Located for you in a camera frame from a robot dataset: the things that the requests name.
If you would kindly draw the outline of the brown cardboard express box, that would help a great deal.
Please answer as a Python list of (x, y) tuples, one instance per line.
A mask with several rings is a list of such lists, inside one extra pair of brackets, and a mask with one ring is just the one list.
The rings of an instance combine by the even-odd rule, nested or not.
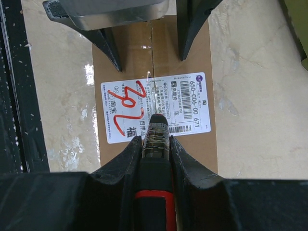
[(101, 164), (122, 152), (133, 137), (145, 137), (150, 117), (157, 113), (191, 156), (217, 172), (208, 23), (184, 61), (179, 59), (175, 16), (119, 26), (113, 33), (122, 71), (92, 49)]

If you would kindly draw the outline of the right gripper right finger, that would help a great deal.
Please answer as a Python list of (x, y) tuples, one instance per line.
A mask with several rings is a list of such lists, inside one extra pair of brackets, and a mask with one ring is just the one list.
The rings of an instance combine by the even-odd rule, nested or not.
[(225, 179), (170, 139), (178, 222), (182, 231), (305, 231), (305, 180)]

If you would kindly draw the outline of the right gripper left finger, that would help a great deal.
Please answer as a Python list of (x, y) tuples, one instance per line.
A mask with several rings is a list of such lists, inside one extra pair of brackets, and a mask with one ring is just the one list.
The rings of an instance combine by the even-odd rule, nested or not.
[(2, 174), (3, 231), (128, 231), (142, 140), (87, 172)]

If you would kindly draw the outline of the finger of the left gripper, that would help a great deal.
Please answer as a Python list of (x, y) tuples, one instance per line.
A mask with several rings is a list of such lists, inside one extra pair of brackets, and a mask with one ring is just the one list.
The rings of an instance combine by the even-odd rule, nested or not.
[(186, 60), (195, 37), (221, 0), (177, 0), (178, 48), (181, 61)]
[(42, 4), (47, 17), (51, 21), (70, 27), (83, 35), (107, 56), (117, 71), (122, 72), (120, 56), (111, 28), (95, 29), (90, 31), (81, 30), (73, 23), (58, 0), (47, 0)]

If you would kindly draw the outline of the red black utility knife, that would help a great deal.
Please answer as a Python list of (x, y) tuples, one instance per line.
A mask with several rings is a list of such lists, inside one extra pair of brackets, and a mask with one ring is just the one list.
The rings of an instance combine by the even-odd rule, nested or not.
[(133, 204), (134, 230), (175, 231), (176, 210), (167, 119), (153, 114), (143, 142)]

